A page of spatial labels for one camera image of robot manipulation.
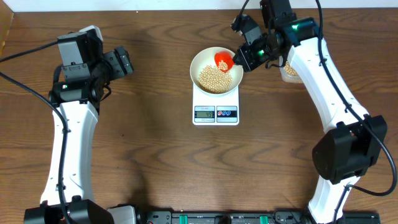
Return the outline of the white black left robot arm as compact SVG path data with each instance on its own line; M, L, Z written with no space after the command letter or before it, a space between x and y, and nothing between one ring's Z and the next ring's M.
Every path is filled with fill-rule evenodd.
M135 223L132 205L104 209L91 186L100 103L111 81L133 72L129 54L122 46L104 53L96 26L62 35L57 45L62 64L49 92L55 126L49 177L40 205L25 211L24 223Z

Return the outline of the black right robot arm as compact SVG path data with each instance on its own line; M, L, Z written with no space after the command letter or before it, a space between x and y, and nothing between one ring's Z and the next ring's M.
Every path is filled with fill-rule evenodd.
M231 24L245 39L233 61L245 72L261 65L297 72L325 133L312 151L319 178L303 222L341 222L350 190L387 153L386 121L371 116L350 92L328 52L321 19L299 19L288 1L261 1L260 7L267 32L243 12Z

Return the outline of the red measuring scoop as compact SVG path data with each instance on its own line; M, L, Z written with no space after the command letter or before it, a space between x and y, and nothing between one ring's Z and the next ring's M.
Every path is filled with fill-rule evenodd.
M233 58L227 51L217 52L215 53L214 60L216 63L216 67L221 72L228 72L234 66Z

